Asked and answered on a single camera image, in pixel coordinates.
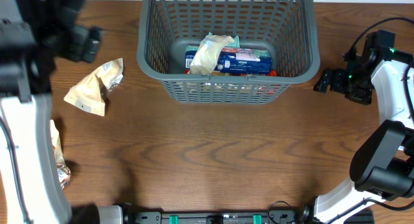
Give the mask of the blue tissue pack box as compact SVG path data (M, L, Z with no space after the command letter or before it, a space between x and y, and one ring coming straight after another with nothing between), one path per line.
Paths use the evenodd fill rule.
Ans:
M224 47L214 72L230 74L270 74L272 58L265 49Z

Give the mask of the grey plastic lattice basket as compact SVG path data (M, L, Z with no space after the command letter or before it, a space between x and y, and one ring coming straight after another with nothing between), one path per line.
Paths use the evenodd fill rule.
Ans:
M265 49L275 76L186 74L188 45L208 34ZM268 104L320 68L313 0L142 0L136 59L183 103Z

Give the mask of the teal snack wrapper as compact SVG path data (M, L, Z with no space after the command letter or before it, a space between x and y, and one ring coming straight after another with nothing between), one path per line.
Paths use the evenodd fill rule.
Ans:
M239 42L239 37L231 37L231 36L220 36L220 35L215 35L212 34L211 32L208 33L207 36L204 37L204 39L202 40L203 43L208 43L208 42L227 42L227 44L225 45L225 47L230 47L230 48L240 48L240 42Z

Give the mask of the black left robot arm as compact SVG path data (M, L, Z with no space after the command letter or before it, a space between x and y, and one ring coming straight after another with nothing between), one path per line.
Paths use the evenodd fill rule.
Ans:
M118 205L73 207L52 149L55 57L91 63L99 28L76 24L85 0L1 0L1 178L9 223L121 223Z

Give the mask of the white brown treat pouch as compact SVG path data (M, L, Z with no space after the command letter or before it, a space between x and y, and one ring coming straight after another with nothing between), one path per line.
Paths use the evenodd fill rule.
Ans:
M54 156L56 160L56 166L58 169L58 179L62 188L67 186L71 179L71 170L65 163L63 157L63 151L61 148L60 133L56 128L56 125L53 120L50 120L50 136L52 141L52 146L54 148Z

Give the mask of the beige clear pouch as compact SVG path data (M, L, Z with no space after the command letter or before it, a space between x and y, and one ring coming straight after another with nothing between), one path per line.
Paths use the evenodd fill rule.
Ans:
M224 47L234 43L231 36L207 35L201 42L190 63L190 74L211 74L217 66Z

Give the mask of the red snack bar package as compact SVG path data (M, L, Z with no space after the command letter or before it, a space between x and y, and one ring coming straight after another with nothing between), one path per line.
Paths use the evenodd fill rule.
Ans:
M212 73L212 76L242 76L242 77L258 77L258 76L271 76L271 77L276 77L278 74L276 71L270 71L267 74L237 74L237 73L222 73L219 71L214 71ZM233 90L237 90L238 85L237 84L224 84L224 83L214 83L214 86L216 87L217 90L219 91L224 91L226 88L229 89L233 89ZM242 86L241 90L245 93L248 90L251 90L252 88L252 84L248 84L245 86ZM212 83L207 82L207 83L202 83L201 84L201 90L202 91L210 91L212 89Z

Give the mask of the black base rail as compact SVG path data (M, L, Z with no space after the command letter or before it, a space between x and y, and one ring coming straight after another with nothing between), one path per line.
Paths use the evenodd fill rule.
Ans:
M124 218L124 223L133 224L298 224L295 210L276 209L269 212L224 212L224 213L161 213L135 212Z

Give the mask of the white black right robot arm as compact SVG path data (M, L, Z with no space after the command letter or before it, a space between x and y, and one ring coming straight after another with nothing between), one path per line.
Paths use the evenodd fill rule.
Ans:
M413 203L392 207L390 201L413 197L413 55L394 48L395 34L378 30L365 38L363 53L344 55L345 69L326 69L314 86L369 105L378 101L379 127L354 154L349 177L315 197L296 223L374 223L371 205L404 211Z

